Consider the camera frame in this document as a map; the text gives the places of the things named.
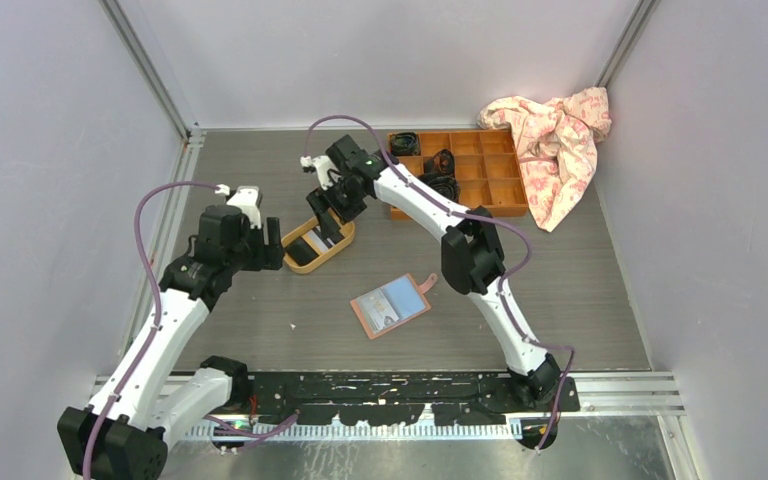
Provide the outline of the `silver striped credit card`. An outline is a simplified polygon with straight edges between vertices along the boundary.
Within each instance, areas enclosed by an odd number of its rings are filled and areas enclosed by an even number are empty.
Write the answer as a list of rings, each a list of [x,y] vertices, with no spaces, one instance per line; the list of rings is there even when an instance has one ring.
[[[333,243],[328,238],[322,236],[321,230],[318,227],[307,231],[303,238],[318,255],[326,254],[333,247]]]

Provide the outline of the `yellow oval card tray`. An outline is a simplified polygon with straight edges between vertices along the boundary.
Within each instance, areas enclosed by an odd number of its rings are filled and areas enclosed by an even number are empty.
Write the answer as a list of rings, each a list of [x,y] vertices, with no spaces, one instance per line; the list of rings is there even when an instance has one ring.
[[[335,214],[338,231],[326,238],[316,217],[292,230],[282,238],[284,262],[297,274],[308,274],[348,247],[354,240],[354,222],[342,223]]]

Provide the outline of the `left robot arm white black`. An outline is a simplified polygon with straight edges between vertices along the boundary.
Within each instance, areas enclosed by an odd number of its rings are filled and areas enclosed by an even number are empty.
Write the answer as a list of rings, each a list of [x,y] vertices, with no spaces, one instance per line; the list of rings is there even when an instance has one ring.
[[[212,355],[165,399],[184,347],[241,271],[279,270],[280,221],[212,205],[185,253],[164,270],[159,297],[113,375],[87,406],[68,407],[57,431],[74,473],[86,479],[157,479],[183,434],[216,409],[245,409],[253,386],[245,363]]]

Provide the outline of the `brown leather card holder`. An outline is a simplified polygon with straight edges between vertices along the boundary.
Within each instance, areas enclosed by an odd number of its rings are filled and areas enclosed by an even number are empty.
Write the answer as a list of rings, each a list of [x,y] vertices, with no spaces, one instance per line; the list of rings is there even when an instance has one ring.
[[[431,273],[418,283],[402,275],[350,301],[350,306],[369,339],[376,339],[431,309],[426,294],[436,285]]]

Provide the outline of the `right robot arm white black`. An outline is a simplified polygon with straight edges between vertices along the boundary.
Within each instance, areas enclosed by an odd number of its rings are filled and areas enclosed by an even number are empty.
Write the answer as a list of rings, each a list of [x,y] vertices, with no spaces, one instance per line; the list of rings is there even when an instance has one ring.
[[[537,411],[552,400],[563,371],[538,341],[509,286],[498,233],[505,222],[484,207],[445,198],[390,154],[369,153],[349,135],[320,156],[303,154],[300,165],[319,182],[307,202],[325,233],[354,220],[367,198],[396,207],[422,226],[439,243],[445,281],[476,305],[499,342],[518,403]]]

